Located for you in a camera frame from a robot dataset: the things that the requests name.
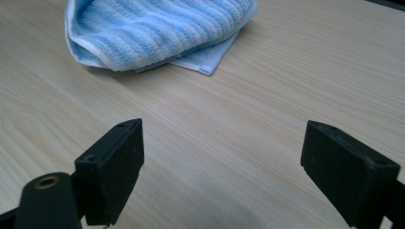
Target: table surface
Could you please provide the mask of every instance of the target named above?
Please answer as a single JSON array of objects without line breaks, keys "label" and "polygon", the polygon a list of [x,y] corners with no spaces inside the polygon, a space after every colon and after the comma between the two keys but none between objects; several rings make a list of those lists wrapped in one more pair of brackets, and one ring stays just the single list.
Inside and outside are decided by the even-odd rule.
[{"label": "table surface", "polygon": [[307,121],[405,166],[405,12],[259,4],[208,77],[84,67],[66,46],[66,1],[1,1],[0,212],[141,117],[145,164],[116,228],[349,228],[300,166]]}]

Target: light wood tabletop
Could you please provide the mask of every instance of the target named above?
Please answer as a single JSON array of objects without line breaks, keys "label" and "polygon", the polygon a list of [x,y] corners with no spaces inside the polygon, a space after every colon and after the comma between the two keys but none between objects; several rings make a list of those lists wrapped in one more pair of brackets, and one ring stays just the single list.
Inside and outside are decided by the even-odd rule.
[{"label": "light wood tabletop", "polygon": [[0,2],[0,213],[139,117],[145,164],[115,228],[349,228],[300,165],[308,120],[405,166],[403,11],[261,0],[208,77],[76,63],[66,3]]}]

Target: wood grain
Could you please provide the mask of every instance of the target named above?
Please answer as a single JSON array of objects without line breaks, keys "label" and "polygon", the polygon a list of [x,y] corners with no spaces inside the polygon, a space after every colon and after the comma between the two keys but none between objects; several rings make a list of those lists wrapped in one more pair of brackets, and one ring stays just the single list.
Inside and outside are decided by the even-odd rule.
[{"label": "wood grain", "polygon": [[141,117],[145,166],[115,228],[348,228],[299,164],[306,124],[334,125],[405,166],[405,13],[259,3],[206,77],[83,67],[66,47],[66,1],[1,1],[0,212],[28,181],[71,173],[111,127]]}]

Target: wooden table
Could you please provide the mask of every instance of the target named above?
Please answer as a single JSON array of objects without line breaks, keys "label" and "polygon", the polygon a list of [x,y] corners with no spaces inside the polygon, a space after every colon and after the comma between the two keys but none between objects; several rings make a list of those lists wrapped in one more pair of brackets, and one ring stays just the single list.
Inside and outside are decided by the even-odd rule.
[{"label": "wooden table", "polygon": [[66,46],[66,1],[1,1],[0,212],[141,117],[145,165],[116,228],[348,228],[300,166],[307,121],[405,166],[405,12],[259,2],[207,77],[83,67]]}]

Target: towel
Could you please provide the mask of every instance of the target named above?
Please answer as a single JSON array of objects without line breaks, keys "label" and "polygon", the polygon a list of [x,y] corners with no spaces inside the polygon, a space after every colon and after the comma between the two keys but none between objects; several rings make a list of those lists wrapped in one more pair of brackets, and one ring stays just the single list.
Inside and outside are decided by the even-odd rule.
[{"label": "towel", "polygon": [[84,65],[142,72],[173,61],[211,74],[256,9],[256,0],[69,0],[65,35]]}]

